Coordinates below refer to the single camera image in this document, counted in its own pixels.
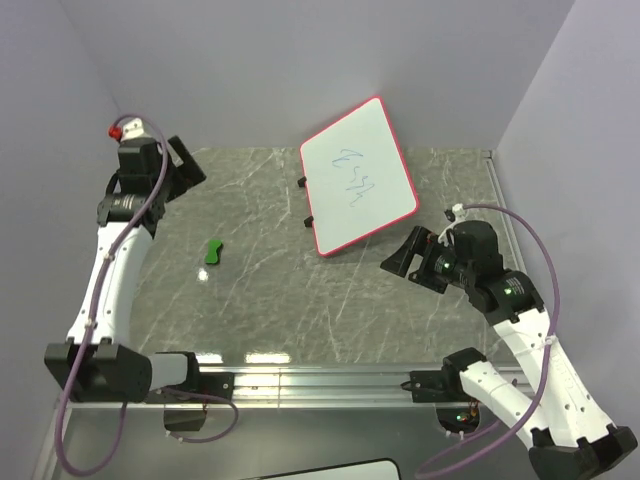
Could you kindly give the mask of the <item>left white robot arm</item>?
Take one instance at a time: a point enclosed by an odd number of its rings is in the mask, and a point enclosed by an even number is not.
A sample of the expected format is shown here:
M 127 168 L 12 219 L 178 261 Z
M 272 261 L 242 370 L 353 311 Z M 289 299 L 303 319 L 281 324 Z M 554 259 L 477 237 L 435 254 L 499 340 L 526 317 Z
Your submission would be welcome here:
M 194 353 L 144 355 L 130 345 L 136 285 L 165 206 L 206 178 L 180 137 L 168 143 L 181 165 L 151 137 L 123 139 L 118 147 L 119 167 L 97 207 L 97 252 L 79 314 L 65 340 L 44 355 L 67 400 L 138 403 L 167 388 L 190 402 L 201 393 Z

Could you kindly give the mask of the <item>green whiteboard eraser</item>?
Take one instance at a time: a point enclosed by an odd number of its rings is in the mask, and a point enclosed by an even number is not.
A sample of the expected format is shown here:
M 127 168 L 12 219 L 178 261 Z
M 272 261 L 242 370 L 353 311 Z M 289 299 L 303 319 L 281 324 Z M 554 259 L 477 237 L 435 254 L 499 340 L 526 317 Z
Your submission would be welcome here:
M 220 255 L 223 246 L 223 242 L 218 239 L 210 240 L 207 245 L 204 263 L 206 265 L 217 265 L 220 262 Z

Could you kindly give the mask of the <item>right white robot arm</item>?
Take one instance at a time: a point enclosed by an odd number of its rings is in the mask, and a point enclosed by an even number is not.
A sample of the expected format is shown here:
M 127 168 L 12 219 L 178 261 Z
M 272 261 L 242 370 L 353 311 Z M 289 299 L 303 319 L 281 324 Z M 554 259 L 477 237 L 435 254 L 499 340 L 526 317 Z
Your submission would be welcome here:
M 484 404 L 515 429 L 540 479 L 593 479 L 617 466 L 638 446 L 598 406 L 550 328 L 550 315 L 530 278 L 505 267 L 493 227 L 462 221 L 440 242 L 415 227 L 381 269 L 437 293 L 465 292 L 504 341 L 535 388 L 528 398 L 474 348 L 447 356 L 441 386 L 455 400 Z

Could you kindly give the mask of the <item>red framed whiteboard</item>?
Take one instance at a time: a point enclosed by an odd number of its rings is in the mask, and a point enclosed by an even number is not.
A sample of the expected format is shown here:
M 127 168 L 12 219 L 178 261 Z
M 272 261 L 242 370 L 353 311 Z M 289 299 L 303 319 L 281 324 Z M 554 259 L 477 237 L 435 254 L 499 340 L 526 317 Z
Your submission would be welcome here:
M 317 253 L 329 257 L 414 215 L 420 202 L 384 101 L 374 96 L 299 148 Z

